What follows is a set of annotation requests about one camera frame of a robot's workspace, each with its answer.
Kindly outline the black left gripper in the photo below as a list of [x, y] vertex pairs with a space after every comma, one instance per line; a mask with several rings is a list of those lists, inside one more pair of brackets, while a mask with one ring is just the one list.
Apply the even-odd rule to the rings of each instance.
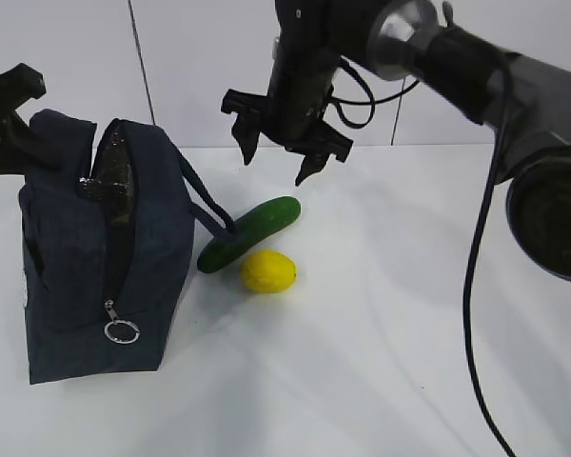
[[61, 167], [61, 155], [34, 133], [16, 110], [46, 94], [43, 75], [20, 63], [0, 74], [0, 175], [23, 174], [28, 166]]

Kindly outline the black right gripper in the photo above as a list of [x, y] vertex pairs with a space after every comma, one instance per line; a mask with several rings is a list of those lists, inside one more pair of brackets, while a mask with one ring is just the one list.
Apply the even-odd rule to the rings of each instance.
[[277, 1], [281, 31], [266, 94], [230, 89], [222, 101], [223, 113], [237, 115], [231, 133], [245, 166], [254, 158], [260, 135], [304, 156], [296, 187], [322, 172], [331, 155], [345, 161], [353, 145], [324, 121], [332, 81], [343, 61], [329, 42], [335, 6], [334, 1]]

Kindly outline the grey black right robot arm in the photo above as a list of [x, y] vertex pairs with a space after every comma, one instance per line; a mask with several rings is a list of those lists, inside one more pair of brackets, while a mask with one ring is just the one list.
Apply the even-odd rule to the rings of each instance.
[[279, 1], [266, 94], [229, 90], [222, 111], [250, 161], [265, 136], [303, 158], [299, 178], [344, 161], [352, 141], [325, 122], [338, 70], [413, 76], [474, 124], [494, 131], [493, 184], [525, 254], [571, 282], [571, 71], [492, 45], [429, 1]]

